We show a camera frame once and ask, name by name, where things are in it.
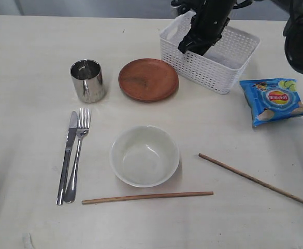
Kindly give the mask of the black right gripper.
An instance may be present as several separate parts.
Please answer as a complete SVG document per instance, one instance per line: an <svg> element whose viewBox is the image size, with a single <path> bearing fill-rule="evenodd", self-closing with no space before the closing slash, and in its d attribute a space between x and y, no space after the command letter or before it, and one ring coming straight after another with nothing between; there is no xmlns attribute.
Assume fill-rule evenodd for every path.
<svg viewBox="0 0 303 249"><path fill-rule="evenodd" d="M179 43L178 50L196 52L203 56L220 39L235 0L201 1L191 30Z"/></svg>

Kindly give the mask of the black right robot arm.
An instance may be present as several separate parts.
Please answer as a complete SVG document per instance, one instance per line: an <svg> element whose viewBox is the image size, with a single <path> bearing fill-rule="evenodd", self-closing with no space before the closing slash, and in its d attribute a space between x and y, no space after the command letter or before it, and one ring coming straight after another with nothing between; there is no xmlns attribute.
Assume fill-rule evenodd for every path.
<svg viewBox="0 0 303 249"><path fill-rule="evenodd" d="M181 53L191 51L203 56L222 38L222 33L230 21L230 12L248 7L252 3L236 0L171 1L171 6L178 16L190 10L196 13L191 19L190 30L178 45L178 50ZM284 52L289 65L303 74L303 1L274 3L290 15L283 31Z"/></svg>

